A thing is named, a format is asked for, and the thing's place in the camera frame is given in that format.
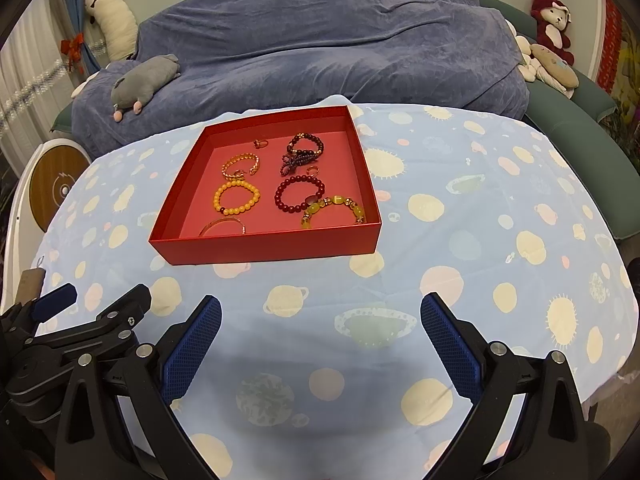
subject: red box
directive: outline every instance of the red box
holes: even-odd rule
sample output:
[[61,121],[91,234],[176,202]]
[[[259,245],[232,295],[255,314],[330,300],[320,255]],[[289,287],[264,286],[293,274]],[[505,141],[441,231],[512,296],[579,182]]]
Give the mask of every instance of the red box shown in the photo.
[[[283,213],[277,208],[274,194],[284,180],[280,176],[282,155],[291,138],[300,132],[324,142],[324,153],[313,162],[326,186],[324,196],[353,198],[364,209],[364,224],[354,224],[355,216],[348,207],[333,205],[313,215],[311,229],[302,229],[302,213]],[[266,139],[269,144],[257,150],[255,139]],[[298,145],[301,149],[313,146],[306,139]],[[260,191],[260,200],[251,210],[234,216],[244,223],[246,233],[241,233],[236,222],[220,222],[199,237],[206,224],[222,218],[213,208],[213,195],[226,182],[222,165],[247,152],[260,158],[257,173],[247,172],[247,180]],[[247,171],[253,163],[238,162],[231,171]],[[305,168],[297,168],[296,174],[304,172]],[[294,205],[316,190],[307,182],[294,183],[287,187],[282,201]],[[220,202],[238,207],[249,198],[246,189],[233,187],[225,191]],[[381,225],[369,170],[347,107],[305,108],[207,126],[162,204],[149,243],[172,265],[322,258],[374,252]]]

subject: gold bracelet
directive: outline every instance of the gold bracelet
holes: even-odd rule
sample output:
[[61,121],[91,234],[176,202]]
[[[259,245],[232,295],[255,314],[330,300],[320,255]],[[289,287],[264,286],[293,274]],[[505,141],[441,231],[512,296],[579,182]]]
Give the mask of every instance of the gold bracelet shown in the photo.
[[[222,194],[227,189],[235,186],[241,186],[248,189],[254,194],[254,197],[251,200],[249,200],[249,202],[247,202],[244,205],[241,205],[240,207],[236,207],[236,208],[222,207],[220,205],[220,196],[222,196]],[[256,202],[258,202],[258,200],[260,200],[260,192],[258,191],[257,187],[252,186],[246,180],[232,180],[231,182],[227,182],[226,184],[223,184],[218,188],[215,195],[213,196],[213,207],[216,209],[216,211],[222,213],[224,216],[239,215],[240,213],[249,211],[249,209],[251,209],[252,206],[254,206]]]
[[307,207],[305,209],[305,213],[302,215],[302,220],[300,221],[300,225],[302,225],[302,228],[309,229],[311,227],[311,216],[315,215],[323,207],[333,204],[344,204],[349,209],[351,209],[356,217],[356,224],[364,224],[364,222],[366,221],[364,218],[364,210],[358,205],[355,200],[351,198],[345,198],[340,195],[335,195],[331,198],[321,198],[318,202],[314,202],[309,207]]
[[227,180],[244,180],[243,170],[236,170],[234,174],[228,174],[226,170],[236,162],[240,162],[241,160],[248,158],[255,160],[254,166],[249,170],[249,174],[255,174],[255,172],[258,171],[258,168],[260,168],[260,159],[253,153],[241,153],[240,155],[233,156],[222,165],[222,176]]
[[202,231],[200,231],[200,234],[198,236],[203,236],[204,233],[206,233],[209,229],[211,229],[215,224],[219,224],[220,222],[226,222],[227,220],[233,220],[235,222],[238,222],[242,226],[242,234],[246,233],[246,228],[244,227],[244,224],[241,221],[239,221],[237,218],[233,216],[227,216],[226,218],[218,218],[213,222],[209,222],[207,225],[205,225],[202,228]]

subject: white sheer curtain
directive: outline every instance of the white sheer curtain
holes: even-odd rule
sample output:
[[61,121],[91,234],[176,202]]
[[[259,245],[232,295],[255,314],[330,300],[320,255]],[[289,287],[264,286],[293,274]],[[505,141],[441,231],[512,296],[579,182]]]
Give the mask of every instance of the white sheer curtain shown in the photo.
[[73,38],[60,0],[33,0],[0,50],[0,149],[19,176],[79,83],[60,41]]

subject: gray plush toy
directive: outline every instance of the gray plush toy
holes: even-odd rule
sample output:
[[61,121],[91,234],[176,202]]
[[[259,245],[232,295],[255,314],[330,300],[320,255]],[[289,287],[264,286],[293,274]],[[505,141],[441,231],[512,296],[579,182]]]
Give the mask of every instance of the gray plush toy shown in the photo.
[[115,121],[119,123],[122,110],[128,108],[138,115],[159,89],[180,75],[178,70],[180,65],[174,54],[152,57],[129,70],[111,90]]

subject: blue tablecloth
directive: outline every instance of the blue tablecloth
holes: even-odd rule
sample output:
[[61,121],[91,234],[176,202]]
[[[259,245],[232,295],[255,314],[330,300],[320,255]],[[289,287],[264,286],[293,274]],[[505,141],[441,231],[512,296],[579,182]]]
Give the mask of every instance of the blue tablecloth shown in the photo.
[[[635,341],[638,304],[620,255],[545,136],[452,108],[350,109],[383,218],[375,254],[167,264],[148,234],[203,127],[239,117],[223,114],[97,159],[35,259],[44,292],[71,282],[79,295],[41,332],[88,322],[145,283],[153,303],[136,333],[156,342],[205,294],[219,298],[222,328],[172,408],[221,478],[421,478],[470,408],[418,322],[432,290],[487,340],[535,356],[561,349],[581,399]],[[515,419],[512,410],[489,458]]]

